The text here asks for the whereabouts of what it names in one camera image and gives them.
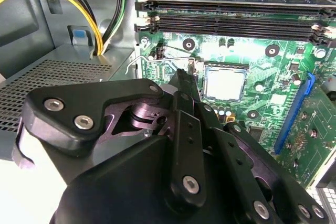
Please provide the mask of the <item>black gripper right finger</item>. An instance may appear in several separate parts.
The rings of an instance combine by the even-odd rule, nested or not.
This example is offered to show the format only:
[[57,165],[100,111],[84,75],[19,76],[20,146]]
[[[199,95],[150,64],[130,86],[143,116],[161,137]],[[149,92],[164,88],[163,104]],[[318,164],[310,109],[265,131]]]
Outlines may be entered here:
[[328,223],[326,211],[184,75],[185,223]]

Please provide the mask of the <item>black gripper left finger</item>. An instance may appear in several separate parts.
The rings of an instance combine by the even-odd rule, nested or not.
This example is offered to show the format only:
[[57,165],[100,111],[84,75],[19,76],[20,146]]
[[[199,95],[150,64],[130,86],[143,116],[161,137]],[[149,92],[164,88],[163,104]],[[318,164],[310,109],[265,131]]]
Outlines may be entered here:
[[[94,167],[95,148],[145,130],[184,139],[184,75],[167,85],[149,79],[43,87],[31,91],[22,113],[22,151],[47,177],[69,185]],[[184,192],[171,184],[185,207]]]

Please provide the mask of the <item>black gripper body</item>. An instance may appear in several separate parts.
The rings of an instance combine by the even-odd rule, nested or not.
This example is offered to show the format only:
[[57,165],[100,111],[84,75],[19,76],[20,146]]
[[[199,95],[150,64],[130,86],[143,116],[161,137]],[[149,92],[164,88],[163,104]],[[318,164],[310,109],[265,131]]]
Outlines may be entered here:
[[[157,136],[139,142],[89,169],[63,193],[52,223],[235,223],[219,168],[190,138]],[[171,184],[194,177],[206,192],[201,208],[182,209]]]

